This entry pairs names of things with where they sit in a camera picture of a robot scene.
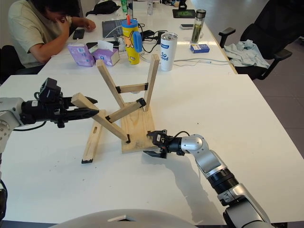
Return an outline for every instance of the laptop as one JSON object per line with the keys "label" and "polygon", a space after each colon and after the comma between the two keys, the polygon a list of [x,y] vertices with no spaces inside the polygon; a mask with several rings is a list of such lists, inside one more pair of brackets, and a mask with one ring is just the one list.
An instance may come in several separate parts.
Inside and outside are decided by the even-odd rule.
{"label": "laptop", "polygon": [[[130,15],[130,18],[133,18],[133,1],[132,0],[127,0],[127,6],[128,6],[128,14]],[[102,27],[103,27],[103,38],[105,38],[114,28],[117,26],[122,25],[122,20],[107,20],[102,22]],[[109,34],[107,37],[113,37],[114,35],[116,36],[122,36],[123,35],[123,28],[119,27],[115,29],[111,34]]]}

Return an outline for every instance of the black bottle cap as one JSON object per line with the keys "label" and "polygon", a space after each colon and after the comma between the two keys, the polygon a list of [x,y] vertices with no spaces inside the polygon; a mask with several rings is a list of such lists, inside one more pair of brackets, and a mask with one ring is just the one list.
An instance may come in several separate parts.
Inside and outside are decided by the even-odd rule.
{"label": "black bottle cap", "polygon": [[196,18],[201,19],[201,18],[205,18],[205,16],[206,16],[206,11],[204,9],[201,9],[201,10],[198,9],[196,11],[196,15],[195,15]]}

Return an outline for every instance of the chair armrest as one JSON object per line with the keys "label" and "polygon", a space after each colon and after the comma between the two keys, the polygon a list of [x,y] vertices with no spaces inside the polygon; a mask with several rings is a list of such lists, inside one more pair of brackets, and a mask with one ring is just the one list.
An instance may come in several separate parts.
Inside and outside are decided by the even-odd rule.
{"label": "chair armrest", "polygon": [[236,32],[235,28],[229,27],[229,28],[225,29],[224,31],[219,32],[218,34],[222,37],[222,36],[229,36],[235,32]]}
{"label": "chair armrest", "polygon": [[258,79],[264,80],[280,61],[289,58],[291,55],[292,55],[292,52],[287,51],[286,49],[283,49],[283,50],[275,53],[274,61],[272,62],[272,64],[268,68],[268,70],[261,77],[258,77]]}
{"label": "chair armrest", "polygon": [[224,31],[221,31],[218,33],[221,36],[220,43],[219,43],[221,48],[224,47],[227,37],[235,32],[236,32],[235,28],[227,28]]}
{"label": "chair armrest", "polygon": [[286,49],[283,49],[277,53],[274,54],[274,59],[277,60],[277,61],[282,61],[284,59],[287,59],[289,58],[293,53],[286,50]]}

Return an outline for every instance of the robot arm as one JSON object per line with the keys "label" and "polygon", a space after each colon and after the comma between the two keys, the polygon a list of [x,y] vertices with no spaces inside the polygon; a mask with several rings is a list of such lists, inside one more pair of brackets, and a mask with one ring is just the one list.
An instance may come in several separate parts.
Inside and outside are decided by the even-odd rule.
{"label": "robot arm", "polygon": [[199,169],[218,194],[221,204],[228,206],[223,216],[229,227],[272,227],[264,210],[245,186],[237,181],[219,156],[209,149],[201,135],[172,137],[163,130],[148,133],[148,136],[152,136],[153,144],[161,148],[160,153],[144,151],[152,157],[167,158],[169,152],[176,152],[182,156],[190,153],[194,156]]}
{"label": "robot arm", "polygon": [[[51,121],[63,128],[70,120],[90,118],[99,110],[76,108],[71,106],[71,97],[63,97],[57,81],[48,78],[42,85],[40,92],[34,94],[36,100],[25,102],[21,98],[0,98],[0,165],[1,157],[11,132],[19,126],[34,124],[40,121]],[[92,103],[96,100],[87,97]],[[0,187],[0,221],[5,216],[7,193],[2,183]]]}

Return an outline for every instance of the gray floor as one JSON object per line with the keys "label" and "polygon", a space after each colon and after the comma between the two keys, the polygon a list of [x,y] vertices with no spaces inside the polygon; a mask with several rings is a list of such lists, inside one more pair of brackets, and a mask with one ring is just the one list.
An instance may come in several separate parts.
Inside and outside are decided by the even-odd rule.
{"label": "gray floor", "polygon": [[[227,39],[236,43],[245,28],[255,21],[267,0],[201,0],[207,11],[205,23],[219,41],[219,31],[233,27],[237,31]],[[304,157],[304,46],[300,41],[286,48],[293,55],[279,63],[272,74],[263,81],[255,80],[261,94],[286,129]],[[5,222],[4,228],[48,227],[42,224]],[[304,222],[288,224],[289,228],[304,227]]]}

